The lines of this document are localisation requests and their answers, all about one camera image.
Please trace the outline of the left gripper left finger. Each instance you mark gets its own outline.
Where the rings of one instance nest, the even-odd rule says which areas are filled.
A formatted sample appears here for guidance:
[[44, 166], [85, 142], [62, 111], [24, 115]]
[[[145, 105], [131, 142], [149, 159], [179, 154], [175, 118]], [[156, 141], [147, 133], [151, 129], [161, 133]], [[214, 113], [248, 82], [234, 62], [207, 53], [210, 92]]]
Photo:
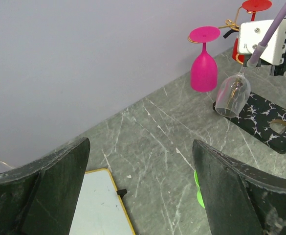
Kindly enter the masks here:
[[69, 234], [89, 152], [89, 139], [80, 138], [0, 173], [0, 235]]

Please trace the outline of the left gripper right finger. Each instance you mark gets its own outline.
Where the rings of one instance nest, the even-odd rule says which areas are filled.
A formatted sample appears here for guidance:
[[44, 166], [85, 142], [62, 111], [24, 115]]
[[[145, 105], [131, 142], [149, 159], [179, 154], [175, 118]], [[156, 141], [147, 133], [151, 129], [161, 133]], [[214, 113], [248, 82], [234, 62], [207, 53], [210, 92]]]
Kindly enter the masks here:
[[213, 235], [286, 235], [286, 179], [193, 141], [199, 187]]

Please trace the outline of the green wine glass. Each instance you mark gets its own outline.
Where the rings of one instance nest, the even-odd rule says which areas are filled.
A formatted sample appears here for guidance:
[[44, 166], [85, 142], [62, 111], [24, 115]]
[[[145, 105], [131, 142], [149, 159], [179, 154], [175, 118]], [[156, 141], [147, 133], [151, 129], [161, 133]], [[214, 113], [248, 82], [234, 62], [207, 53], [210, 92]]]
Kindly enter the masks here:
[[194, 180], [195, 180], [196, 187], [197, 187], [197, 200], [198, 200], [198, 203], [203, 208], [205, 208], [204, 201], [203, 201], [203, 198], [202, 198], [202, 195], [201, 195], [201, 191], [200, 191], [200, 186], [199, 186], [199, 181], [198, 181], [198, 176], [197, 176], [197, 172], [196, 171], [194, 171]]

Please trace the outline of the red wine glass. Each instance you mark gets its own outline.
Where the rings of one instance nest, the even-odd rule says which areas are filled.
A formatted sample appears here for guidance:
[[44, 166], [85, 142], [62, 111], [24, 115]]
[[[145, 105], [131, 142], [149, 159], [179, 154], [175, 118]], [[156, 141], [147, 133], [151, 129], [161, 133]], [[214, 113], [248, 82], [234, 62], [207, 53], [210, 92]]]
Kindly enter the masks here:
[[[272, 6], [272, 2], [270, 0], [246, 0], [244, 1], [236, 13], [235, 20], [234, 20], [234, 26], [232, 26], [231, 29], [234, 30], [235, 32], [239, 31], [239, 26], [236, 24], [236, 21], [237, 21], [240, 9], [243, 8], [246, 10], [247, 13], [252, 14], [251, 21], [255, 21], [257, 12], [265, 11], [269, 9], [271, 6]], [[240, 64], [243, 64], [244, 62], [244, 55], [238, 53], [238, 35], [236, 36], [236, 39], [234, 41], [232, 58]]]

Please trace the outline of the clear glass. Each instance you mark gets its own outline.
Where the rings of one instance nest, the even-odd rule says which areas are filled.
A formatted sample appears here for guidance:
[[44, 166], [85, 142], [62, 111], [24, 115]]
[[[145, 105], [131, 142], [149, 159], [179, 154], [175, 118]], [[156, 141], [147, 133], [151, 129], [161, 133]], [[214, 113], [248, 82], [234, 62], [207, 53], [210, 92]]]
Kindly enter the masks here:
[[251, 85], [245, 77], [246, 67], [228, 77], [221, 84], [216, 103], [215, 111], [227, 118], [235, 118], [242, 111], [251, 94]]

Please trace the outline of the magenta wine glass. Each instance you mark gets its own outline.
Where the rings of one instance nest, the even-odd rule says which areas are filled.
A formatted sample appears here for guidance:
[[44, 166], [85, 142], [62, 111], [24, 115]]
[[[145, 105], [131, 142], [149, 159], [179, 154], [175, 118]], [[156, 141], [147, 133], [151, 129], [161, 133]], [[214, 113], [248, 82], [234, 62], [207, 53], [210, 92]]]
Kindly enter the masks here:
[[215, 59], [207, 51], [207, 43], [216, 40], [220, 30], [214, 26], [202, 26], [194, 29], [188, 40], [194, 44], [202, 44], [201, 54], [194, 60], [190, 70], [190, 86], [193, 90], [206, 93], [214, 90], [218, 84], [218, 66]]

